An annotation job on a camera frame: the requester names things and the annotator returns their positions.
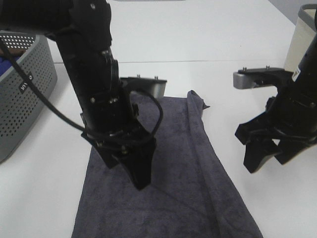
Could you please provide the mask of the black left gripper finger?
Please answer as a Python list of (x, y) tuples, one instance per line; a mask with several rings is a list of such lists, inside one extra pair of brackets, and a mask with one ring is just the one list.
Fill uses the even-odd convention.
[(151, 183), (155, 149), (155, 146), (139, 147), (128, 151), (127, 154), (119, 153), (116, 156), (137, 190), (142, 190)]

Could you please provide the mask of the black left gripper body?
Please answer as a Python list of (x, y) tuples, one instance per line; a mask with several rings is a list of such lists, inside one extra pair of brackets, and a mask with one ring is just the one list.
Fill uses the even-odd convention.
[(133, 120), (113, 134), (87, 129), (81, 136), (96, 149), (109, 169), (118, 164), (127, 169), (148, 169), (156, 149), (156, 132), (156, 126), (147, 131), (138, 120)]

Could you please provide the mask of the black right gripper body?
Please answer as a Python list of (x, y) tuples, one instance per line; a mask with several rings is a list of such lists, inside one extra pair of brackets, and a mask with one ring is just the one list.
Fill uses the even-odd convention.
[(271, 97), (265, 111), (240, 124), (235, 136), (244, 145), (257, 139), (279, 139), (314, 146), (317, 144), (317, 100), (305, 95)]

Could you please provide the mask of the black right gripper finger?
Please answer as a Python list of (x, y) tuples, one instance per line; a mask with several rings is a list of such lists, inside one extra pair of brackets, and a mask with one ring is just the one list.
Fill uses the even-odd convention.
[(246, 144), (243, 164), (250, 173), (255, 173), (267, 160), (279, 154), (281, 149), (273, 140), (252, 140)]
[(278, 149), (280, 149), (280, 153), (275, 155), (275, 158), (280, 164), (286, 164), (294, 157), (296, 157), (301, 152), (306, 149), (315, 146), (317, 144), (317, 140), (313, 141), (290, 141), (290, 140), (280, 140), (278, 144)]

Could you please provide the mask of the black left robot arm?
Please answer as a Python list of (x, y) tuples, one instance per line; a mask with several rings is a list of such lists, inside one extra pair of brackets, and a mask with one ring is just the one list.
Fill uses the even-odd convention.
[[(60, 119), (81, 131), (113, 168), (120, 164), (133, 185), (151, 183), (155, 134), (163, 119), (158, 97), (150, 91), (155, 79), (121, 78), (111, 53), (111, 7), (105, 0), (3, 0), (0, 28), (4, 31), (43, 35), (56, 42), (82, 109), (82, 125), (58, 111), (13, 59), (7, 46), (0, 48), (34, 94)], [(147, 96), (157, 106), (158, 121), (147, 131), (138, 121), (132, 92)]]

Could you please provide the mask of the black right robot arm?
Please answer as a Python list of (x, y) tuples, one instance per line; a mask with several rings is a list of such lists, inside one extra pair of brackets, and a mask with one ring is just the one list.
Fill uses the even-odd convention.
[(294, 72), (282, 68), (241, 69), (233, 74), (237, 89), (275, 86), (265, 111), (238, 126), (245, 145), (244, 166), (256, 172), (275, 157), (285, 164), (317, 143), (317, 40), (314, 38)]

